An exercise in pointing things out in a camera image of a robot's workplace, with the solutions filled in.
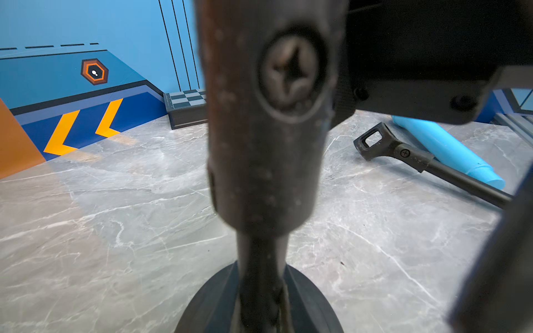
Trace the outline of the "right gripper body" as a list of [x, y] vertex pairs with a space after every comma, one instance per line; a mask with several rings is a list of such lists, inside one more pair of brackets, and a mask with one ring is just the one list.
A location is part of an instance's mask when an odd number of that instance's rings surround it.
[[531, 1], [351, 1], [339, 91], [351, 108], [472, 122], [532, 87]]

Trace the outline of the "black round stand base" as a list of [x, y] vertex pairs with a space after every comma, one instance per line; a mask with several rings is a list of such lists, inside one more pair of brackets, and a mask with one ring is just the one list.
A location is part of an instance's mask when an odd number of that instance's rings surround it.
[[[340, 320], [319, 288], [304, 274], [287, 265], [290, 318], [295, 332], [343, 332]], [[239, 272], [234, 262], [214, 274], [194, 295], [181, 316], [176, 332], [234, 332]]]

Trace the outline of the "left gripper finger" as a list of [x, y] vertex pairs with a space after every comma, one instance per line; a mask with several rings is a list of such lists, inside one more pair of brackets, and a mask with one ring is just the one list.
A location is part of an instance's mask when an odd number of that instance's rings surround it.
[[452, 332], [532, 331], [532, 173], [487, 239], [448, 317]]

